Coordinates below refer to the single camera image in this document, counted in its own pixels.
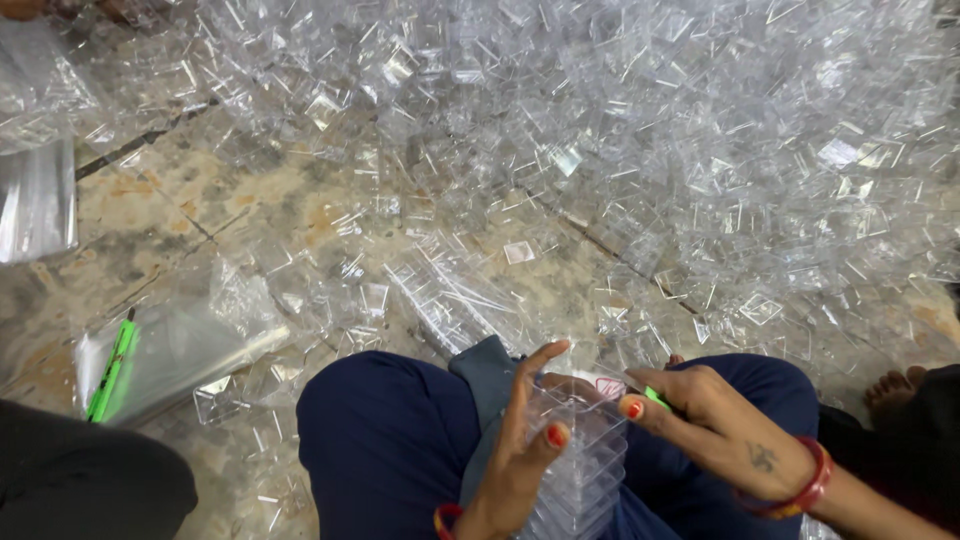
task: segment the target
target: gray cloth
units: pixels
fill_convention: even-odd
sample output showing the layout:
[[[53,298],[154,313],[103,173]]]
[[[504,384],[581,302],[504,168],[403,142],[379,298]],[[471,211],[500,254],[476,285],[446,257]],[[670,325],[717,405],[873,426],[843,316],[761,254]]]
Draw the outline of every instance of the gray cloth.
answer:
[[[487,462],[493,454],[493,445],[503,423],[503,410],[510,402],[516,362],[503,348],[500,337],[492,335],[454,356],[448,368],[450,373],[469,384],[482,432],[480,444],[467,463],[460,487],[460,506],[467,507],[480,487]]]

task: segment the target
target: tiled floor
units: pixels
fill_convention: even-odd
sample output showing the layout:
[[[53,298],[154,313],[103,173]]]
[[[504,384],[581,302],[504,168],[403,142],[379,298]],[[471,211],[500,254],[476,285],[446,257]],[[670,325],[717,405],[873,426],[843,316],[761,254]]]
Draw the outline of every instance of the tiled floor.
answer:
[[[188,257],[202,256],[218,245],[241,241],[251,233],[273,234],[309,251],[330,275],[343,260],[359,259],[365,282],[389,283],[382,264],[407,249],[418,230],[451,227],[407,215],[364,219],[345,231],[337,224],[344,209],[371,197],[351,188],[351,178],[323,161],[296,154],[286,156],[268,174],[229,168],[207,151],[192,148],[190,132],[204,122],[203,115],[181,122],[142,148],[142,175],[109,165],[78,179],[77,250],[0,269],[0,396],[72,414],[71,352],[79,330],[102,322],[105,314],[145,292],[169,287],[169,277]],[[525,194],[502,196],[505,210],[484,233],[471,236],[486,261],[482,271],[521,305],[536,311],[542,335],[574,340],[576,347],[561,363],[562,369],[588,365],[599,340],[591,291],[602,288],[611,272],[629,269],[617,266],[610,251]],[[554,235],[557,247],[535,260],[510,264],[503,246],[535,227]],[[701,345],[690,324],[690,311],[664,298],[645,277],[635,278],[645,287],[642,308],[650,317],[676,322],[661,325],[672,332],[664,339],[675,351],[687,357],[729,351],[715,340]],[[825,401],[842,404],[862,417],[858,395],[867,381],[886,369],[955,361],[960,324],[949,298],[938,287],[923,283],[901,294],[912,316],[925,324],[922,332],[915,332],[916,347],[902,351],[896,361],[877,355],[876,362],[861,362],[849,373],[837,369],[842,358],[824,355],[808,367]],[[890,320],[897,319],[891,315]],[[395,288],[380,332],[383,348],[444,364],[422,339],[416,317]],[[851,346],[823,341],[816,337],[810,346],[824,352]],[[307,371],[316,372],[333,361],[339,343],[339,334],[328,336],[308,355]],[[260,510],[251,503],[251,494],[269,487],[265,475],[305,479],[296,460],[296,441],[281,445],[267,462],[244,460],[236,449],[235,427],[201,426],[192,401],[139,428],[176,448],[193,466],[201,502],[184,524],[181,539],[266,538],[252,532],[251,516]],[[287,525],[270,538],[317,536],[312,507],[285,511]]]

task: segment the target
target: dark clothing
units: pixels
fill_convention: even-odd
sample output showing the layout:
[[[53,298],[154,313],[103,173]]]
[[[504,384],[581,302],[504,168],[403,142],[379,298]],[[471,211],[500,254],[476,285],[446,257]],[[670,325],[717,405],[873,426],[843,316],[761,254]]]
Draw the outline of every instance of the dark clothing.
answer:
[[[0,538],[170,540],[196,504],[155,440],[0,400]]]
[[[926,373],[879,431],[822,406],[820,443],[876,491],[960,534],[960,365]]]
[[[796,367],[757,355],[706,364],[795,435],[817,433],[813,386]],[[460,497],[480,441],[468,384],[430,364],[367,352],[334,362],[297,405],[300,461],[310,473],[323,540],[435,538],[433,511]],[[679,449],[628,426],[620,504],[605,540],[796,540],[801,518],[743,511],[730,487]]]

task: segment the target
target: tattoo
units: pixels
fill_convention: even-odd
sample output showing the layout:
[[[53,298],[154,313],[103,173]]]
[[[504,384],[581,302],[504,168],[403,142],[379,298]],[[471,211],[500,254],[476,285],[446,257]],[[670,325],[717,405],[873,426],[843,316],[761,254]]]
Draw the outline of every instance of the tattoo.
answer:
[[[750,453],[750,464],[758,471],[764,473],[774,472],[774,461],[777,456],[774,451],[763,448],[763,446],[747,441],[747,452]]]

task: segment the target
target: red bangle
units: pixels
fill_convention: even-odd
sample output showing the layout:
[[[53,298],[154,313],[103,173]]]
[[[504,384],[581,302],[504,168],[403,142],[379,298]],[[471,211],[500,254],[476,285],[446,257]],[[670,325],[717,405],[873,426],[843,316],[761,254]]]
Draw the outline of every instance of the red bangle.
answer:
[[[433,527],[437,529],[437,536],[440,536],[440,540],[456,540],[453,533],[446,528],[444,518],[451,517],[456,520],[463,513],[464,509],[459,504],[447,503],[437,506],[437,509],[433,511]]]
[[[809,510],[827,491],[827,484],[833,474],[833,458],[830,457],[827,449],[812,437],[797,437],[797,440],[806,446],[817,460],[817,470],[813,478],[796,497],[773,505],[754,503],[742,491],[734,489],[733,496],[752,514],[775,520],[793,517]]]

